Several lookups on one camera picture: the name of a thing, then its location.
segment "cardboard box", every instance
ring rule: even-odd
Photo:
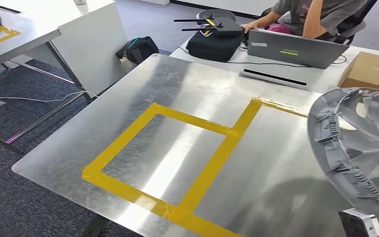
[[[343,72],[338,87],[379,89],[379,55],[360,52]]]

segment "pink object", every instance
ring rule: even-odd
[[[282,24],[272,25],[268,30],[274,31],[274,32],[279,32],[279,33],[284,33],[284,34],[289,34],[289,35],[293,34],[293,33],[291,33],[290,29],[288,29],[286,26],[284,26]]]

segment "gray laptop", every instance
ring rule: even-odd
[[[328,68],[348,48],[349,45],[271,31],[249,32],[249,55],[313,68]]]

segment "desk leg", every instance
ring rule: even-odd
[[[54,57],[56,57],[56,59],[60,63],[60,65],[62,65],[62,67],[66,71],[66,73],[73,80],[73,82],[75,83],[75,85],[79,88],[79,90],[86,91],[85,88],[83,87],[82,83],[80,83],[79,79],[73,73],[73,71],[68,66],[68,64],[66,63],[66,61],[63,59],[62,55],[56,49],[56,47],[54,46],[54,44],[51,41],[49,41],[49,42],[46,43],[46,45],[50,49],[50,51],[54,55]],[[84,94],[84,96],[85,96],[86,101],[88,101],[88,103],[91,103],[93,101],[93,99],[89,96],[88,93]]]
[[[79,98],[82,95],[83,95],[83,93],[77,94],[73,98],[67,100],[66,102],[63,102],[63,104],[61,104],[60,106],[58,106],[56,109],[52,110],[51,112],[49,112],[48,114],[46,114],[45,116],[43,116],[42,118],[40,118],[39,120],[37,120],[35,123],[31,124],[30,126],[28,126],[27,128],[25,128],[21,132],[19,132],[18,134],[16,134],[15,136],[9,138],[6,141],[6,143],[11,144],[11,143],[15,142],[17,139],[19,139],[20,137],[24,136],[27,132],[33,130],[34,128],[36,128],[37,126],[39,126],[40,124],[42,124],[48,118],[50,118],[51,116],[55,115],[61,109],[63,109],[64,107],[68,106],[70,103],[72,103],[73,101],[75,101],[77,98]]]
[[[15,153],[18,153],[18,154],[21,154],[22,153],[22,149],[17,147],[17,146],[14,146],[10,143],[7,143],[6,141],[0,139],[0,144],[6,148],[8,148],[9,150],[15,152]]]
[[[48,77],[51,77],[51,78],[56,79],[56,80],[58,80],[58,81],[61,81],[61,82],[63,82],[63,83],[66,83],[66,84],[69,84],[69,85],[72,85],[72,86],[76,86],[76,84],[75,84],[74,82],[72,82],[72,81],[70,81],[70,80],[68,80],[68,79],[64,79],[64,78],[62,78],[62,77],[59,77],[59,76],[57,76],[57,75],[51,74],[51,73],[49,73],[49,72],[46,72],[46,71],[44,71],[44,70],[41,70],[40,68],[36,68],[36,67],[30,66],[30,65],[28,65],[28,64],[26,64],[26,63],[21,63],[21,62],[18,62],[18,61],[12,60],[12,59],[10,60],[10,62],[11,62],[11,63],[18,64],[18,65],[23,66],[23,67],[26,67],[26,68],[31,69],[31,70],[33,70],[33,71],[36,71],[36,72],[38,72],[38,73],[44,74],[44,75],[46,75],[46,76],[48,76]]]
[[[107,225],[110,222],[107,218],[96,215],[80,237],[105,237],[109,231]]]

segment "gray carpet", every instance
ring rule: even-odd
[[[191,19],[201,10],[187,6],[169,4],[166,6],[139,0],[115,0],[120,12],[124,30],[129,39],[151,36],[159,48],[175,51],[193,34],[181,32],[194,23],[174,23],[174,19]],[[251,19],[238,17],[237,22],[244,24]],[[379,1],[365,18],[367,27],[359,32],[352,45],[379,50]]]
[[[33,60],[31,65],[68,78],[59,69]],[[29,69],[7,71],[0,66],[0,96],[58,99],[77,91],[74,87],[49,79]],[[0,136],[8,138],[20,128],[57,106],[58,102],[6,100],[0,108]],[[85,108],[80,98],[15,144],[29,152],[69,119]],[[0,146],[0,237],[76,237],[95,214],[13,173],[11,167],[21,156]],[[117,224],[110,225],[107,237],[139,237]]]

